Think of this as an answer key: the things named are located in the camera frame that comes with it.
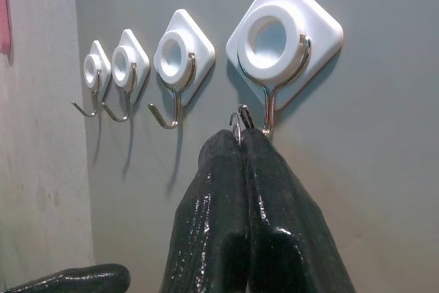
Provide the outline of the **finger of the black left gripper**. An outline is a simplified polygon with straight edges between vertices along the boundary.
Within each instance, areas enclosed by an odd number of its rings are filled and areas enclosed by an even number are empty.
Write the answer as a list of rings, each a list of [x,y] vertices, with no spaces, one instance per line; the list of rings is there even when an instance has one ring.
[[[117,263],[69,268],[14,286],[0,293],[126,293],[130,271]]]

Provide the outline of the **pink cloth strip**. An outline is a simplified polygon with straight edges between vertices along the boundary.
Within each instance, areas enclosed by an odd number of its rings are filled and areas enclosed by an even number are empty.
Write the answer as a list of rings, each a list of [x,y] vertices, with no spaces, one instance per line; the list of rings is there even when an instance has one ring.
[[[8,0],[0,0],[0,54],[9,56],[11,46]]]

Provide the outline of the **grey wall board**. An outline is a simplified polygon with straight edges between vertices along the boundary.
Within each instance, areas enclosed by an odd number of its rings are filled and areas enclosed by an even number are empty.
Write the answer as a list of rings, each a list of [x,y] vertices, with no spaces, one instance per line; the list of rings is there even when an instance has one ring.
[[[344,31],[339,53],[276,113],[273,144],[322,209],[357,293],[439,292],[439,0],[316,0]],[[150,73],[131,118],[88,119],[97,263],[120,263],[129,293],[158,293],[174,212],[204,142],[239,104],[263,106],[226,55],[253,0],[76,0],[80,55],[107,54],[134,32],[153,56],[185,9],[215,48],[215,66],[170,121],[171,95]]]

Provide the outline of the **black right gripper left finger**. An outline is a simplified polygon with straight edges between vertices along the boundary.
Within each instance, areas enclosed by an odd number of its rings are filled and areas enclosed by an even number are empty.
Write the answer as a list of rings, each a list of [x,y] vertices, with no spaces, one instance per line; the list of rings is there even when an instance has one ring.
[[[245,293],[248,199],[239,144],[220,130],[202,146],[178,205],[161,293]]]

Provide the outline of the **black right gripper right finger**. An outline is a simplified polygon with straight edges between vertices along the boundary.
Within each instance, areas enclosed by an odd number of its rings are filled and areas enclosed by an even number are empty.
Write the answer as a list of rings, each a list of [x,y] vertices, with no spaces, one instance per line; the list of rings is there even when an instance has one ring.
[[[256,128],[242,133],[252,293],[355,293],[327,222]]]

